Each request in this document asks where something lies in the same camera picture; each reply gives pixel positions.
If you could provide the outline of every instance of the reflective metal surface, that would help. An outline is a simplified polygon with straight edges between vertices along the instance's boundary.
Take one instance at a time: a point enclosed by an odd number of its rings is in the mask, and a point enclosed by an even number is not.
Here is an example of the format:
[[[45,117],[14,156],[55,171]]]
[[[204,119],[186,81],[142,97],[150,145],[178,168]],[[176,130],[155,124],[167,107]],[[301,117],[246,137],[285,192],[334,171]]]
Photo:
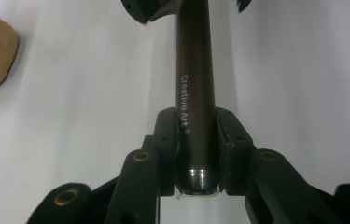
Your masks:
[[[207,170],[189,170],[186,175],[178,178],[181,187],[178,190],[183,195],[201,196],[217,193],[217,172]]]

